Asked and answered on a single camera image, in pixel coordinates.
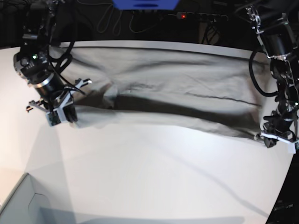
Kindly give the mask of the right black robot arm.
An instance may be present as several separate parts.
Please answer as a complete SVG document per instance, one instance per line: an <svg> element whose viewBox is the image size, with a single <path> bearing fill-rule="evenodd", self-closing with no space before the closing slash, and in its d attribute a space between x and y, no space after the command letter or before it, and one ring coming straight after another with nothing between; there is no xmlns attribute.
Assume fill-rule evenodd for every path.
<svg viewBox="0 0 299 224"><path fill-rule="evenodd" d="M23 28L23 44L13 57L16 73L33 87L40 96L38 101L30 101L26 107L29 112L39 109L44 112L48 124L56 126L61 123L77 122L73 94L82 87L91 84L90 79L77 79L70 83L62 72L72 62L71 50L77 37L77 21L74 11L73 38L67 50L59 57L50 56L53 34L59 7L73 6L71 0L36 0L29 7Z"/></svg>

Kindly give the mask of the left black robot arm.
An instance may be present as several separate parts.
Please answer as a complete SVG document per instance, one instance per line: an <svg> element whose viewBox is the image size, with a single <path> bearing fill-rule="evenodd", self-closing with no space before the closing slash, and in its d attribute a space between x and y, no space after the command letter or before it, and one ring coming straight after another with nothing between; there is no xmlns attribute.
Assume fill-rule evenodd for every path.
<svg viewBox="0 0 299 224"><path fill-rule="evenodd" d="M257 138L263 139L267 148L281 141L288 145L288 151L299 151L299 45L288 20L289 13L298 6L297 0L249 0L235 9L238 15L245 10L257 35L260 46L249 58L249 74L256 90L265 97L274 97L278 103ZM258 52L270 60L270 72L276 80L277 91L264 92L258 85L253 60Z"/></svg>

